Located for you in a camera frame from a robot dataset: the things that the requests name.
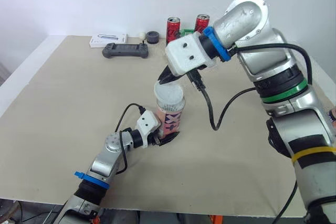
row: orange object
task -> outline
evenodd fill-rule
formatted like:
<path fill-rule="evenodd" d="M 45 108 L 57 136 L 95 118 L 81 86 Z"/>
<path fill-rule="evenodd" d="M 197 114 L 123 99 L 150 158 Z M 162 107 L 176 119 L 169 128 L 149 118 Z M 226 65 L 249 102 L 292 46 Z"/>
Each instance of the orange object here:
<path fill-rule="evenodd" d="M 223 216 L 222 215 L 210 215 L 210 220 L 213 224 L 222 224 Z"/>
<path fill-rule="evenodd" d="M 99 223 L 100 223 L 100 218 L 99 218 L 99 216 L 97 215 L 93 220 L 91 220 L 91 223 L 92 223 L 92 224 L 99 224 Z"/>

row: black tape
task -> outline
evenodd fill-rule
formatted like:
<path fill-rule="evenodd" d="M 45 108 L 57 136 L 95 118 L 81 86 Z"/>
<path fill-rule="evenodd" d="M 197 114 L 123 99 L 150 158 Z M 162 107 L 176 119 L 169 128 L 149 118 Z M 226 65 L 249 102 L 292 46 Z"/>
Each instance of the black tape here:
<path fill-rule="evenodd" d="M 289 146 L 295 154 L 306 149 L 328 145 L 326 144 L 323 135 L 311 135 L 292 140 L 289 142 Z M 334 155 L 333 152 L 313 153 L 299 158 L 298 162 L 300 167 L 304 169 L 305 167 L 314 164 L 336 162 L 336 155 Z"/>

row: green ring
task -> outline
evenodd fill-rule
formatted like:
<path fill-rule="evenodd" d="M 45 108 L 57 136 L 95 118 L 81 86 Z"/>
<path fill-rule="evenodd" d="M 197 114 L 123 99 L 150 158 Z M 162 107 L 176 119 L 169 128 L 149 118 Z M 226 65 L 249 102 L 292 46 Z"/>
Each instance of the green ring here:
<path fill-rule="evenodd" d="M 291 95 L 294 95 L 301 90 L 303 90 L 307 86 L 307 80 L 304 79 L 301 81 L 298 85 L 296 85 L 294 88 L 291 88 L 281 94 L 273 95 L 272 97 L 262 97 L 261 100 L 263 102 L 276 102 L 282 99 L 285 99 L 287 97 L 290 97 Z"/>

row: blue clip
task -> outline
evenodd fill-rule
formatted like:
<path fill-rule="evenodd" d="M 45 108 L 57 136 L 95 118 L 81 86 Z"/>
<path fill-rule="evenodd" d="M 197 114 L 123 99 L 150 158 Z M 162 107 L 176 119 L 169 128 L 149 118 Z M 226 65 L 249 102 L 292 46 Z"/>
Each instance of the blue clip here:
<path fill-rule="evenodd" d="M 207 28 L 205 28 L 203 30 L 203 33 L 206 37 L 208 37 L 212 44 L 214 45 L 214 47 L 216 48 L 216 50 L 218 51 L 220 57 L 224 60 L 224 61 L 229 61 L 231 60 L 231 57 L 229 56 L 229 54 L 227 53 L 227 50 L 220 44 L 220 42 L 218 41 L 218 39 L 216 38 L 215 34 L 214 34 L 214 29 L 211 26 L 208 26 Z"/>
<path fill-rule="evenodd" d="M 99 179 L 96 179 L 94 177 L 91 177 L 89 175 L 86 175 L 85 173 L 80 173 L 80 172 L 75 172 L 75 176 L 81 178 L 81 179 L 85 179 L 87 181 L 90 181 L 98 186 L 101 186 L 102 188 L 105 188 L 105 189 L 109 189 L 110 185 L 103 182 L 103 181 L 100 181 Z"/>

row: cable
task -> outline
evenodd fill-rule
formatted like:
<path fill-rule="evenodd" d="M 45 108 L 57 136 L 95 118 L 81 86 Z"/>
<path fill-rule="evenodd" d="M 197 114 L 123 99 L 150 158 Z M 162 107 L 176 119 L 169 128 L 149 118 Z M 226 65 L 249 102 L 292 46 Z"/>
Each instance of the cable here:
<path fill-rule="evenodd" d="M 44 219 L 44 221 L 42 222 L 42 224 L 45 224 L 47 219 L 49 218 L 49 216 L 51 215 L 53 209 L 56 207 L 56 205 L 53 206 L 53 208 L 50 210 L 49 214 L 47 215 L 47 217 Z"/>
<path fill-rule="evenodd" d="M 22 224 L 22 219 L 23 219 L 23 209 L 22 209 L 22 203 L 21 201 L 18 201 L 19 206 L 20 206 L 20 224 Z"/>
<path fill-rule="evenodd" d="M 280 211 L 280 213 L 276 216 L 276 218 L 274 219 L 274 221 L 272 222 L 272 224 L 276 224 L 279 221 L 279 219 L 281 218 L 281 216 L 284 214 L 284 212 L 288 208 L 290 202 L 292 201 L 292 199 L 293 199 L 293 197 L 294 197 L 297 189 L 298 189 L 298 182 L 295 181 L 292 193 L 290 194 L 289 198 L 287 199 L 287 202 L 285 203 L 285 205 L 282 208 L 282 210 Z"/>
<path fill-rule="evenodd" d="M 288 44 L 288 43 L 273 43 L 273 44 L 262 44 L 262 45 L 255 45 L 255 46 L 247 46 L 247 47 L 236 47 L 232 49 L 232 53 L 230 55 L 234 55 L 238 52 L 242 51 L 251 51 L 257 49 L 266 49 L 266 48 L 289 48 L 299 52 L 306 62 L 307 67 L 307 76 L 308 76 L 308 84 L 312 85 L 313 77 L 312 77 L 312 69 L 311 69 L 311 62 L 308 53 L 302 48 L 297 45 Z"/>
<path fill-rule="evenodd" d="M 126 111 L 127 111 L 131 106 L 137 106 L 139 109 L 140 109 L 140 108 L 143 108 L 142 106 L 138 105 L 137 103 L 130 103 L 130 104 L 128 104 L 127 107 L 125 108 L 124 112 L 122 113 L 122 115 L 121 115 L 121 117 L 120 117 L 120 119 L 119 119 L 119 122 L 118 122 L 118 124 L 117 124 L 117 127 L 115 128 L 115 131 L 114 131 L 114 132 L 117 132 L 117 131 L 118 131 L 119 126 L 120 126 L 120 124 L 121 124 L 122 119 L 124 118 L 124 115 L 125 115 Z"/>
<path fill-rule="evenodd" d="M 128 105 L 126 106 L 126 108 L 124 109 L 124 112 L 121 114 L 121 117 L 120 117 L 120 119 L 119 119 L 119 122 L 118 122 L 117 127 L 115 128 L 115 131 L 114 131 L 114 132 L 117 132 L 117 131 L 118 131 L 119 126 L 120 126 L 120 124 L 121 124 L 122 119 L 124 118 L 124 115 L 125 115 L 126 111 L 127 111 L 131 106 L 137 106 L 137 107 L 139 108 L 140 114 L 143 114 L 143 113 L 146 111 L 146 109 L 145 109 L 143 106 L 141 106 L 141 105 L 139 105 L 139 104 L 137 104 L 137 103 L 130 103 L 130 104 L 128 104 Z M 117 174 L 121 174 L 121 173 L 123 173 L 124 171 L 126 171 L 127 166 L 128 166 L 128 164 L 127 164 L 127 158 L 126 158 L 126 153 L 125 153 L 125 149 L 124 149 L 124 145 L 123 145 L 123 143 L 122 143 L 122 134 L 121 134 L 121 133 L 122 133 L 122 131 L 119 132 L 119 141 L 120 141 L 121 152 L 122 152 L 122 157 L 123 157 L 123 159 L 124 159 L 125 167 L 124 167 L 123 170 L 118 171 L 118 172 L 116 173 L 116 175 L 117 175 Z"/>
<path fill-rule="evenodd" d="M 119 141 L 120 141 L 120 147 L 121 147 L 121 152 L 122 152 L 122 157 L 124 158 L 124 163 L 125 163 L 125 167 L 123 170 L 119 170 L 117 171 L 116 175 L 117 174 L 121 174 L 123 173 L 124 171 L 126 171 L 127 169 L 127 158 L 126 158 L 126 153 L 125 153 L 125 148 L 124 148 L 124 144 L 122 143 L 122 131 L 119 131 Z"/>
<path fill-rule="evenodd" d="M 40 212 L 38 215 L 34 215 L 34 216 L 32 216 L 32 217 L 30 217 L 30 218 L 28 218 L 28 219 L 25 219 L 25 220 L 22 221 L 22 222 L 29 221 L 29 220 L 31 220 L 31 219 L 34 219 L 34 218 L 36 218 L 36 217 L 39 217 L 39 216 L 41 216 L 41 215 L 48 214 L 48 213 L 50 213 L 50 212 L 49 212 L 49 211 L 48 211 L 48 212 Z"/>
<path fill-rule="evenodd" d="M 227 111 L 227 109 L 229 108 L 230 104 L 237 98 L 239 97 L 240 95 L 242 94 L 245 94 L 249 91 L 253 91 L 253 90 L 256 90 L 256 88 L 249 88 L 249 89 L 245 89 L 237 94 L 235 94 L 228 102 L 227 104 L 225 105 L 225 107 L 223 108 L 223 111 L 221 113 L 221 115 L 219 116 L 219 119 L 218 119 L 218 123 L 217 125 L 215 125 L 214 123 L 214 111 L 213 111 L 213 108 L 212 108 L 212 104 L 211 104 L 211 100 L 209 98 L 209 95 L 208 93 L 205 91 L 204 88 L 201 88 L 200 91 L 202 92 L 204 98 L 205 98 L 205 101 L 206 101 L 206 104 L 208 106 L 208 110 L 209 110 L 209 119 L 210 119 L 210 124 L 211 124 L 211 127 L 214 131 L 217 131 L 219 129 L 219 127 L 221 126 L 220 124 L 222 123 L 222 120 L 223 120 L 223 117 L 225 115 L 225 112 Z"/>

